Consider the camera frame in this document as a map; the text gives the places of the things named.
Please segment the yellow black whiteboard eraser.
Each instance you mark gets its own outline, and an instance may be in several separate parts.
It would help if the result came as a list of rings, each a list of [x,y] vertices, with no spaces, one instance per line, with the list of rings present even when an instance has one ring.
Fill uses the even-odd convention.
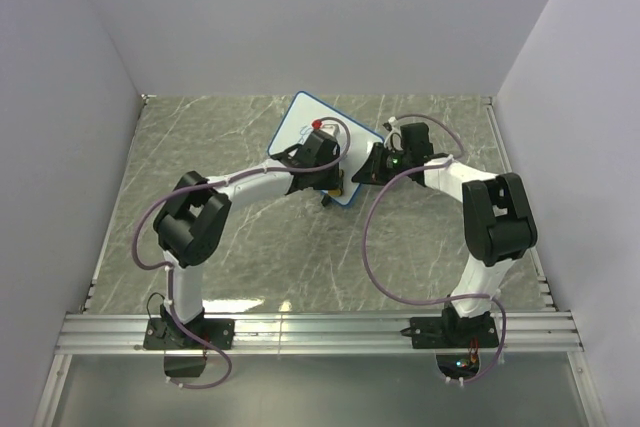
[[[327,190],[327,194],[332,197],[340,197],[344,193],[344,171],[340,170],[335,184]]]

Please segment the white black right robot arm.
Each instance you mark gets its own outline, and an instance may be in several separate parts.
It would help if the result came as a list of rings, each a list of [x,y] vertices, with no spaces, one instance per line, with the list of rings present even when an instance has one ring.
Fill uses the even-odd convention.
[[[444,193],[463,208],[464,239],[469,257],[459,283],[445,299],[409,300],[388,291],[369,265],[367,241],[361,244],[365,271],[373,285],[388,298],[406,305],[443,304],[439,323],[414,336],[446,347],[499,344],[490,308],[502,280],[514,263],[538,240],[537,227],[519,175],[493,174],[469,167],[451,154],[420,156],[408,147],[394,152],[375,143],[352,181],[378,185],[375,203],[403,178]]]

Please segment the blue framed whiteboard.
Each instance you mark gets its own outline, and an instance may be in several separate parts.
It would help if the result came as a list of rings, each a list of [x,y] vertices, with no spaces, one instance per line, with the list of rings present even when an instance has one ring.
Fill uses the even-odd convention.
[[[381,142],[382,137],[328,103],[300,91],[295,94],[282,117],[267,148],[267,154],[272,157],[291,146],[302,145],[313,130],[322,130],[332,135],[341,148],[340,154],[347,142],[345,130],[350,133],[346,156],[338,164],[344,171],[344,193],[340,197],[331,196],[337,204],[349,206],[360,189],[360,185],[353,183],[351,177],[366,162],[373,144]]]

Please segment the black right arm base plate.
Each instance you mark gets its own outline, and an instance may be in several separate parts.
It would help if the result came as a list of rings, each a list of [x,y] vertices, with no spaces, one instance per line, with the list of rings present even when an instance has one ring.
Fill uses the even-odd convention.
[[[447,320],[444,317],[412,317],[400,335],[413,349],[496,348],[499,337],[491,316]]]

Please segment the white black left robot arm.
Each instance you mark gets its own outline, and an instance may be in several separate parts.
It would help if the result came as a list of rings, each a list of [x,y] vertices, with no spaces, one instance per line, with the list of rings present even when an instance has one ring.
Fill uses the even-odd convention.
[[[153,221],[167,275],[161,316],[171,342],[190,349],[201,340],[202,265],[217,250],[231,214],[306,189],[341,190],[347,152],[335,140],[309,139],[227,176],[206,178],[191,171],[180,179]]]

